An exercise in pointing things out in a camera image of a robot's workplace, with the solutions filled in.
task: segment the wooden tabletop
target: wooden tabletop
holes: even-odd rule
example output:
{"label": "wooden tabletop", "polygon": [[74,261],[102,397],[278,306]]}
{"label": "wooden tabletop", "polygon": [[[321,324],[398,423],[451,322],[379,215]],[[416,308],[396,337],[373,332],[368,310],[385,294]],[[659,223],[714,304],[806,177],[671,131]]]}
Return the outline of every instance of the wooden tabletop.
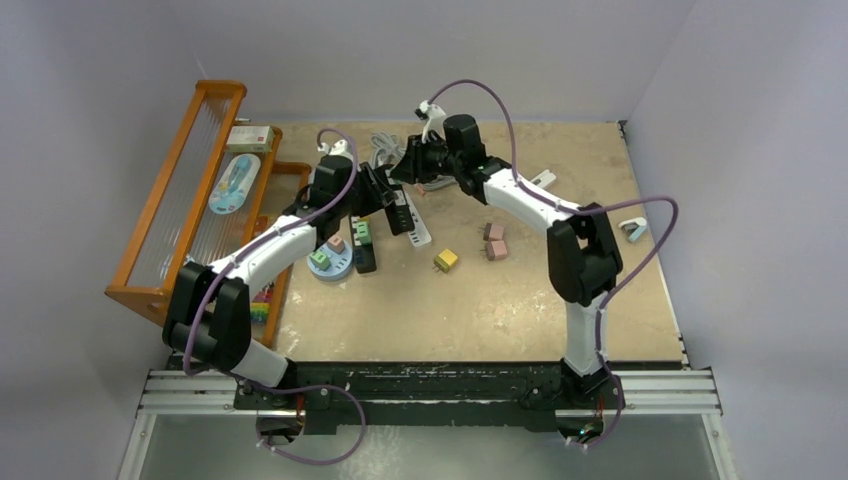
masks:
{"label": "wooden tabletop", "polygon": [[[360,161],[373,148],[372,132],[406,136],[418,123],[279,124],[285,140],[278,160],[315,164],[315,134],[334,126],[357,142]],[[481,124],[490,155],[509,161],[504,125]],[[519,170],[532,178],[544,169],[557,176],[555,195],[579,204],[611,204],[638,196],[630,160],[612,123],[520,123],[516,125]],[[328,136],[328,143],[335,141]],[[269,185],[267,207],[294,196],[296,184]],[[548,280],[545,238],[514,217],[481,205],[451,187],[421,196],[407,187],[433,236],[416,250],[406,235],[393,237],[385,215],[370,217],[378,269],[355,271],[335,284],[317,280],[306,259],[292,271],[276,348],[294,360],[556,360],[566,341],[565,306]],[[613,225],[644,216],[641,207],[612,212]],[[509,257],[489,262],[481,227],[506,226]],[[349,238],[346,222],[340,233]],[[624,274],[651,249],[650,235],[628,243],[616,229]],[[459,263],[433,271],[433,257],[449,248]],[[608,342],[614,360],[680,360],[673,314],[659,264],[654,260],[609,306]]]}

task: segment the green block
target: green block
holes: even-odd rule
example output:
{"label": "green block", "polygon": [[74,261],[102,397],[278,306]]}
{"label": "green block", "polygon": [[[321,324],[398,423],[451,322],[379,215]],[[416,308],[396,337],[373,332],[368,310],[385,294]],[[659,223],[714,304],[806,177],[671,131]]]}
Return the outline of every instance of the green block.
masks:
{"label": "green block", "polygon": [[367,223],[359,222],[356,224],[356,239],[363,245],[371,245],[371,228]]}
{"label": "green block", "polygon": [[326,270],[330,268],[330,257],[320,250],[315,250],[309,254],[309,261],[312,262],[312,265],[315,265],[319,270]]}

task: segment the pink block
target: pink block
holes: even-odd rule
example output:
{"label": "pink block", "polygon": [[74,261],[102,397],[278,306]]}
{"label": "pink block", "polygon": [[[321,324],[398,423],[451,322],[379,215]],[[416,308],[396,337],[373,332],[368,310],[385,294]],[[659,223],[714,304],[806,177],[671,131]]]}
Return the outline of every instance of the pink block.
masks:
{"label": "pink block", "polygon": [[342,237],[338,235],[330,237],[330,239],[327,240],[327,246],[330,247],[330,250],[336,253],[344,252],[344,240],[342,240]]}
{"label": "pink block", "polygon": [[483,229],[483,240],[503,240],[506,229],[497,223],[487,223]]}
{"label": "pink block", "polygon": [[503,260],[507,255],[509,255],[509,252],[506,249],[506,242],[503,240],[493,240],[486,243],[486,258],[490,262]]}

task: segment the white wall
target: white wall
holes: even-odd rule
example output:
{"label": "white wall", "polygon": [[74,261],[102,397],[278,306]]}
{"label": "white wall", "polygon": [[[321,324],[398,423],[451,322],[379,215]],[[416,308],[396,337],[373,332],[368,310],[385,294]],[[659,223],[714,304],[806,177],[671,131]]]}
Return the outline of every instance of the white wall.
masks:
{"label": "white wall", "polygon": [[0,478],[115,478],[166,350],[103,289],[199,73],[161,2],[0,9]]}
{"label": "white wall", "polygon": [[847,26],[844,0],[698,0],[630,122],[642,192],[681,204],[663,267],[745,478],[848,465]]}
{"label": "white wall", "polygon": [[[519,119],[630,116],[694,0],[172,0],[212,78],[265,119],[411,119],[445,83],[491,86]],[[500,118],[485,94],[448,112]]]}

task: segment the power cord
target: power cord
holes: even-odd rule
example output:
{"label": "power cord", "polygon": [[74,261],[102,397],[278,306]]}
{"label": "power cord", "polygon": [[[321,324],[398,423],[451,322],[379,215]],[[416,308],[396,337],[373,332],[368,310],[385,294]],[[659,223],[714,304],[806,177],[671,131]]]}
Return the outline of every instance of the power cord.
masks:
{"label": "power cord", "polygon": [[[270,231],[266,232],[264,235],[262,235],[261,237],[259,237],[256,241],[250,243],[248,245],[248,247],[245,248],[244,250],[242,250],[239,254],[233,255],[232,258],[230,259],[230,262],[224,268],[221,269],[221,272],[218,273],[217,276],[215,276],[215,278],[212,280],[212,283],[209,284],[209,288],[206,290],[206,293],[203,295],[203,299],[201,299],[200,305],[198,306],[197,312],[195,313],[194,319],[192,320],[192,323],[191,323],[191,330],[189,331],[188,340],[186,341],[185,353],[183,354],[183,371],[186,373],[186,375],[194,376],[194,375],[208,369],[208,367],[205,367],[205,366],[202,366],[199,369],[192,369],[191,368],[191,354],[194,351],[194,342],[197,340],[197,331],[200,328],[200,320],[203,318],[203,312],[206,311],[206,306],[209,305],[209,301],[211,300],[212,295],[214,295],[215,291],[218,289],[218,285],[221,283],[221,281],[224,278],[226,278],[227,274],[230,273],[233,268],[235,268],[235,265],[239,264],[242,260],[244,260],[245,257],[247,257],[248,255],[250,255],[251,253],[256,251],[258,248],[260,248],[263,245],[265,245],[266,243],[268,243],[270,240],[277,238],[278,236],[282,235],[283,233],[285,233],[289,230],[292,230],[293,228],[297,228],[301,225],[305,225],[305,224],[309,223],[314,218],[318,217],[319,215],[324,214],[326,211],[328,211],[331,208],[333,208],[334,206],[336,206],[336,204],[338,204],[342,200],[342,198],[344,198],[344,196],[350,190],[351,186],[353,186],[353,182],[356,179],[356,173],[357,173],[357,170],[359,168],[358,167],[358,165],[359,165],[359,159],[358,158],[359,157],[356,153],[356,143],[353,141],[353,138],[351,138],[350,136],[345,135],[344,133],[340,132],[339,130],[336,130],[335,128],[327,127],[327,128],[322,128],[321,130],[318,131],[318,135],[317,135],[316,140],[318,142],[319,147],[321,146],[321,137],[324,135],[324,133],[327,133],[327,132],[335,133],[335,134],[339,135],[340,137],[344,138],[350,144],[350,147],[353,151],[353,168],[350,171],[350,176],[347,179],[347,183],[345,183],[344,187],[342,187],[341,192],[339,192],[339,194],[336,195],[327,205],[321,207],[320,209],[316,210],[315,212],[313,212],[313,213],[311,213],[311,214],[309,214],[309,215],[307,215],[307,216],[305,216],[301,219],[298,219],[297,221],[294,221],[294,222],[292,222],[288,225],[283,226],[280,229],[270,230]],[[259,390],[262,390],[262,391],[265,391],[265,392],[268,392],[268,393],[271,393],[271,394],[274,394],[274,395],[291,395],[291,394],[304,393],[304,392],[309,392],[309,391],[313,391],[313,390],[321,390],[321,389],[332,390],[332,391],[335,391],[335,392],[339,392],[342,395],[348,397],[350,399],[350,401],[353,402],[354,406],[356,406],[356,410],[359,412],[359,420],[361,422],[360,423],[361,428],[359,430],[359,437],[356,439],[356,442],[353,444],[353,446],[347,452],[339,455],[338,457],[331,458],[331,459],[328,459],[328,460],[315,460],[315,459],[312,459],[312,458],[301,457],[299,455],[294,455],[292,453],[288,453],[288,452],[286,452],[282,449],[275,447],[274,445],[271,445],[270,443],[268,443],[266,441],[263,441],[262,435],[259,433],[258,427],[257,427],[257,434],[259,435],[259,443],[257,444],[257,447],[264,446],[265,448],[270,450],[272,453],[276,453],[276,454],[278,454],[282,457],[294,460],[294,461],[299,462],[299,463],[305,463],[307,465],[332,465],[334,463],[341,462],[342,460],[353,455],[353,452],[355,452],[356,449],[359,448],[359,445],[362,443],[362,439],[365,438],[365,431],[366,431],[367,426],[366,426],[366,423],[365,423],[365,411],[362,409],[362,404],[359,403],[359,401],[356,399],[356,397],[354,397],[350,392],[348,392],[347,390],[345,390],[343,388],[337,387],[335,385],[310,385],[308,387],[279,389],[279,388],[267,387],[267,386],[262,385],[260,383],[247,380],[244,377],[234,375],[232,373],[229,374],[229,375],[231,377],[235,378],[236,380],[240,380],[240,381],[243,381],[243,382],[251,385],[252,387],[254,387],[256,389],[259,389]]]}
{"label": "power cord", "polygon": [[671,220],[668,222],[668,227],[666,227],[665,231],[662,233],[662,235],[660,235],[660,238],[654,244],[654,248],[652,248],[651,251],[648,252],[648,255],[646,255],[645,258],[642,259],[641,262],[639,262],[639,264],[636,266],[636,268],[634,268],[630,273],[628,273],[624,277],[624,279],[621,281],[621,283],[619,283],[612,290],[610,290],[609,294],[606,296],[606,298],[604,300],[601,301],[601,304],[598,306],[598,314],[595,316],[595,353],[597,354],[598,360],[600,360],[601,365],[603,366],[604,372],[606,372],[606,374],[609,376],[610,380],[613,382],[613,386],[616,389],[618,389],[618,394],[616,395],[617,402],[616,402],[616,409],[615,409],[615,417],[613,417],[613,420],[610,423],[609,428],[604,429],[604,432],[601,433],[600,436],[596,437],[594,441],[591,441],[590,443],[582,443],[584,448],[587,448],[589,445],[591,445],[591,446],[598,445],[600,442],[602,442],[606,438],[608,438],[609,435],[613,432],[613,430],[615,430],[615,428],[618,426],[618,421],[621,418],[621,411],[624,409],[624,390],[621,387],[621,381],[618,379],[618,377],[613,375],[612,370],[610,369],[609,365],[607,364],[603,353],[601,353],[602,347],[603,347],[602,344],[601,344],[601,318],[602,318],[604,312],[606,311],[607,305],[613,299],[613,297],[615,297],[615,295],[618,292],[620,292],[622,288],[624,288],[628,283],[630,283],[636,277],[636,275],[641,273],[642,270],[644,270],[645,267],[648,265],[648,262],[650,262],[657,255],[657,253],[660,251],[660,248],[662,248],[663,244],[665,244],[665,241],[668,239],[668,236],[671,234],[671,231],[674,229],[674,226],[677,224],[677,216],[678,216],[680,209],[677,205],[677,202],[673,198],[666,196],[666,195],[656,195],[656,196],[644,197],[644,198],[641,198],[641,199],[628,200],[628,201],[625,201],[625,202],[620,202],[620,203],[616,203],[616,204],[613,204],[613,205],[608,205],[606,207],[593,208],[593,209],[588,209],[588,210],[575,210],[575,209],[572,209],[572,208],[564,207],[562,205],[558,205],[557,203],[553,202],[552,200],[548,199],[547,197],[534,192],[533,190],[528,188],[521,181],[521,176],[518,174],[518,162],[517,162],[517,158],[516,158],[516,145],[515,145],[515,129],[513,128],[512,119],[509,116],[509,112],[507,111],[506,106],[504,105],[503,101],[498,96],[498,94],[496,94],[494,92],[494,90],[492,90],[491,88],[489,88],[486,84],[484,84],[482,82],[466,78],[466,79],[456,80],[456,81],[451,82],[451,83],[445,85],[444,87],[440,88],[438,91],[436,91],[435,94],[433,94],[432,97],[430,97],[429,103],[432,104],[433,102],[435,102],[436,99],[439,98],[439,96],[441,94],[443,94],[445,91],[447,91],[447,90],[449,90],[449,89],[451,89],[451,88],[453,88],[457,85],[462,85],[462,84],[475,85],[475,86],[480,87],[481,89],[485,90],[495,100],[495,102],[500,107],[501,112],[503,113],[503,116],[504,116],[504,120],[506,120],[507,129],[509,130],[509,143],[510,143],[510,156],[511,156],[511,162],[510,163],[512,163],[512,178],[515,180],[515,183],[518,185],[519,188],[521,188],[525,193],[527,193],[531,197],[535,198],[536,200],[539,200],[539,201],[541,201],[541,202],[543,202],[543,203],[545,203],[545,204],[547,204],[551,207],[554,207],[561,212],[565,212],[565,213],[568,213],[568,214],[571,214],[571,215],[584,216],[584,217],[585,216],[591,216],[591,215],[597,215],[599,213],[611,212],[613,210],[620,210],[622,208],[632,207],[632,206],[635,206],[635,205],[643,205],[643,204],[650,203],[650,202],[668,202],[671,205]]}
{"label": "power cord", "polygon": [[370,160],[373,168],[394,163],[395,160],[403,158],[404,149],[400,148],[400,139],[397,135],[386,132],[372,133],[371,146],[374,147]]}

